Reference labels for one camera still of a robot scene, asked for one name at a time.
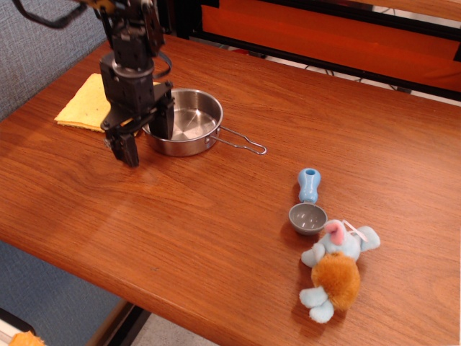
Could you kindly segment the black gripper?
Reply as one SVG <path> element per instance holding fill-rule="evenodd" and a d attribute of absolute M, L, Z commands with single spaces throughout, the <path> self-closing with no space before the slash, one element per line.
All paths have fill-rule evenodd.
<path fill-rule="evenodd" d="M 101 127 L 117 160 L 139 166 L 136 131 L 148 124 L 152 136 L 170 140 L 174 127 L 173 84 L 155 84 L 149 53 L 111 52 L 100 61 L 104 92 L 111 107 Z"/>

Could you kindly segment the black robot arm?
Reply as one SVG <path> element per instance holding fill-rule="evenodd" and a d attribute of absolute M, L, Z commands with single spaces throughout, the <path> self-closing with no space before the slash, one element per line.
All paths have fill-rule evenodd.
<path fill-rule="evenodd" d="M 167 66 L 171 60 L 161 52 L 164 31 L 153 1 L 80 1 L 69 13 L 54 20 L 27 11 L 22 2 L 15 7 L 26 19 L 52 29 L 63 29 L 91 7 L 102 22 L 112 49 L 99 65 L 110 110 L 101 123 L 105 143 L 115 158 L 130 167 L 139 165 L 135 133 L 152 125 L 154 133 L 170 139 L 174 127 L 173 84 L 154 81 L 169 73 L 155 74 L 154 58 Z"/>

